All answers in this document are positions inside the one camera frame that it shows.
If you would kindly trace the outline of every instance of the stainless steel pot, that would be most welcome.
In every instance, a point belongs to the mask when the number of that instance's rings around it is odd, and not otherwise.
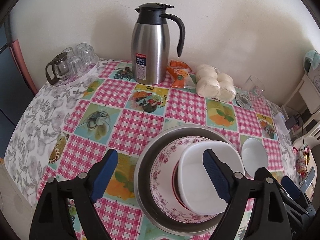
[[[156,227],[179,236],[194,236],[212,230],[219,223],[223,213],[208,221],[197,224],[178,222],[168,217],[158,208],[153,200],[149,182],[151,167],[159,152],[170,142],[185,136],[201,136],[210,140],[227,142],[232,145],[220,133],[200,125],[180,125],[163,131],[148,143],[139,157],[134,172],[134,193],[144,215]]]

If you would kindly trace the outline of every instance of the tablecloth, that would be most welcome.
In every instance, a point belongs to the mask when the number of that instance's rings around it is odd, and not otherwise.
[[[273,121],[279,106],[267,101],[259,111],[245,110],[235,99],[223,103],[201,98],[195,89],[171,89],[170,85],[168,73],[161,84],[138,84],[129,61],[112,59],[100,59],[90,76],[70,87],[57,89],[45,84],[21,117],[5,155],[5,166],[19,190],[36,205],[49,177],[73,179],[114,148],[118,166],[104,197],[95,204],[111,237],[189,239],[154,227],[139,209],[132,186],[135,164],[148,142],[161,131],[185,123],[220,132],[237,150],[247,138],[257,138],[268,152],[273,176],[295,179],[290,137],[276,129]],[[94,126],[92,118],[106,122]],[[252,204],[247,204],[236,239],[244,235]],[[72,201],[69,211],[78,238],[85,239]],[[191,238],[206,240],[210,234]]]

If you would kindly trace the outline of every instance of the power adapter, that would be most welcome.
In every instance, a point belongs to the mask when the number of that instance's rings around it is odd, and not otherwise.
[[[284,124],[288,130],[290,130],[294,125],[299,123],[300,114],[291,116]]]

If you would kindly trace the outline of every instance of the orange snack package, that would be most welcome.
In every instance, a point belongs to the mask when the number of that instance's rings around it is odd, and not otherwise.
[[[182,61],[171,60],[170,67],[167,67],[171,79],[173,81],[171,87],[173,88],[195,88],[196,85],[189,75],[191,68]]]

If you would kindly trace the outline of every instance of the pink checkered tablecloth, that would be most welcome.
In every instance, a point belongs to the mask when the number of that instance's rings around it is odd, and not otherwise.
[[[95,85],[89,86],[60,127],[66,143],[55,162],[45,168],[37,199],[49,177],[73,179],[99,162],[109,148],[114,148],[119,156],[118,175],[111,178],[95,208],[112,239],[150,239],[150,227],[154,226],[143,215],[128,185],[133,183],[135,164],[148,142],[162,130],[185,123],[214,129],[228,138],[237,150],[246,139],[257,138],[268,152],[268,169],[283,176],[282,151],[268,105],[255,112],[241,108],[235,100],[222,103],[201,98],[192,90],[171,89],[168,73],[163,83],[145,86],[134,81],[128,61],[105,60],[102,65],[104,69],[93,80]],[[98,127],[92,128],[93,119]],[[253,201],[248,201],[239,235],[245,230],[245,217],[250,217],[252,205]],[[77,216],[74,228],[78,239],[84,239]],[[152,237],[168,238],[159,229],[154,234]],[[210,235],[211,232],[191,239],[207,240]]]

